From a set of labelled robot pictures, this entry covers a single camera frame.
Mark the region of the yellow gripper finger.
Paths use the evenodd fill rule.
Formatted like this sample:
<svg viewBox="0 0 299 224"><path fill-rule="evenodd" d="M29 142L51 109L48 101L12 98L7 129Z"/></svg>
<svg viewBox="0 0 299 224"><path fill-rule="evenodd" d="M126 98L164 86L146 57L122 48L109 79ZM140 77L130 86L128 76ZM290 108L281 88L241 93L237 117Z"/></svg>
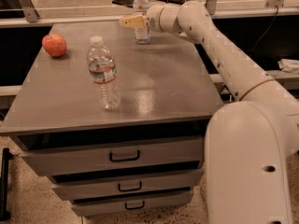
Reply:
<svg viewBox="0 0 299 224"><path fill-rule="evenodd" d="M120 25L124 28L144 29L148 27L147 17L142 14L133 14L120 19Z"/></svg>

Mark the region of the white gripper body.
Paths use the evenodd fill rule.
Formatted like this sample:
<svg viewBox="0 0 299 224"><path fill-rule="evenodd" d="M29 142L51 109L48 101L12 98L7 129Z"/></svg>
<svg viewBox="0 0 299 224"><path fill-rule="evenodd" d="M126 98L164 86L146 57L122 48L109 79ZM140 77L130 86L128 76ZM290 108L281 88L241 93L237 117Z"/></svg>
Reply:
<svg viewBox="0 0 299 224"><path fill-rule="evenodd" d="M147 11L148 26L151 30L161 32L160 15L162 13L162 6L151 6Z"/></svg>

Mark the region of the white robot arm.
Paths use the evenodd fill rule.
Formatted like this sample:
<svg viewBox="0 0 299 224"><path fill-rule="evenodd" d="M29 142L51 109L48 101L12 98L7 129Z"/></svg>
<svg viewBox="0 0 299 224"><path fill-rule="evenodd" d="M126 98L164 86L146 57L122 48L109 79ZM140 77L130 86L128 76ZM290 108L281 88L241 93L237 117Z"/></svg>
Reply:
<svg viewBox="0 0 299 224"><path fill-rule="evenodd" d="M203 46L233 95L206 128L209 224L292 224L287 158L299 150L299 103L214 25L197 1L121 19Z"/></svg>

